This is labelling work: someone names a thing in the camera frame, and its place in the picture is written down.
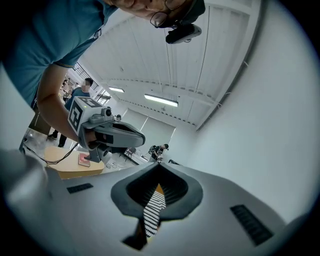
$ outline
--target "glasses lens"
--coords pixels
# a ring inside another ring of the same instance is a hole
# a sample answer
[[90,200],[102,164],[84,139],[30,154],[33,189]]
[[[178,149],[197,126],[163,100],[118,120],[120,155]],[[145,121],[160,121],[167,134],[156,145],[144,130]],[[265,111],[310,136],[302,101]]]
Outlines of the glasses lens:
[[173,11],[182,6],[185,1],[186,0],[166,0],[165,5],[169,10]]
[[157,12],[152,16],[150,22],[155,27],[159,27],[166,21],[167,17],[168,17],[168,15],[166,13]]

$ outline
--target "forearm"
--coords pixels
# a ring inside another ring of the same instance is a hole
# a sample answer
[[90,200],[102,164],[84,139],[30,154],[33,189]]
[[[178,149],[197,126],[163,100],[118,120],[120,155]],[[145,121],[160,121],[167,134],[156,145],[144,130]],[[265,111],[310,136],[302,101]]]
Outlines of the forearm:
[[42,118],[64,136],[78,141],[78,137],[68,123],[69,112],[63,106],[58,94],[51,94],[37,102]]

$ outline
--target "ceiling light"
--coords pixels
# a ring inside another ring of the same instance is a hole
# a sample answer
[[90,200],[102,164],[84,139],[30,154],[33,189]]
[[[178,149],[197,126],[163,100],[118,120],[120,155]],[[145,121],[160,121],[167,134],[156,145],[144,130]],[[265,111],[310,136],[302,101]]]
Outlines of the ceiling light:
[[155,101],[155,102],[168,104],[168,105],[173,106],[173,107],[178,107],[178,102],[174,101],[174,100],[161,98],[161,97],[156,97],[156,96],[152,96],[152,95],[149,95],[149,94],[145,94],[144,97],[146,99],[148,99],[148,100],[152,100],[152,101]]
[[119,88],[109,87],[109,89],[112,90],[112,91],[120,92],[120,93],[124,93],[125,92],[123,89],[119,89]]

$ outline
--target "striped object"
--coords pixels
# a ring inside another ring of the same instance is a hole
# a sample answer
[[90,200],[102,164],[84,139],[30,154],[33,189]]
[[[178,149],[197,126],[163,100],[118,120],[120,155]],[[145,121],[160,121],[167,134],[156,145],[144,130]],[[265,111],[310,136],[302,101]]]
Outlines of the striped object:
[[165,196],[155,191],[143,210],[144,228],[147,238],[157,233],[159,213],[164,208],[166,208]]

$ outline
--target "person in blue shirt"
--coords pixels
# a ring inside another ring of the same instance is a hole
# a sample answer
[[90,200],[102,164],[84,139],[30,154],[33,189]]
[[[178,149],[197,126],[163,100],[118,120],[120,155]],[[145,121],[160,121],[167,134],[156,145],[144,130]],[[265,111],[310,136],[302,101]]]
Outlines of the person in blue shirt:
[[[73,89],[73,91],[71,93],[71,98],[68,99],[64,105],[65,109],[70,111],[72,102],[74,100],[74,97],[76,97],[76,96],[90,97],[89,89],[93,83],[94,83],[94,81],[92,80],[92,78],[86,78],[83,82],[83,85],[81,85],[81,87],[77,87],[77,88]],[[57,130],[54,130],[54,132],[52,134],[50,134],[48,136],[48,138],[56,140],[58,138],[58,133],[59,132]],[[66,140],[67,140],[67,137],[64,136],[63,134],[61,134],[58,147],[63,148],[65,146]]]
[[[42,118],[74,141],[78,138],[60,101],[60,85],[118,8],[148,19],[155,27],[162,24],[162,28],[180,21],[192,23],[205,12],[204,0],[46,0],[3,59],[9,78],[26,102],[30,105],[36,95]],[[88,132],[85,139],[95,141],[95,133]]]

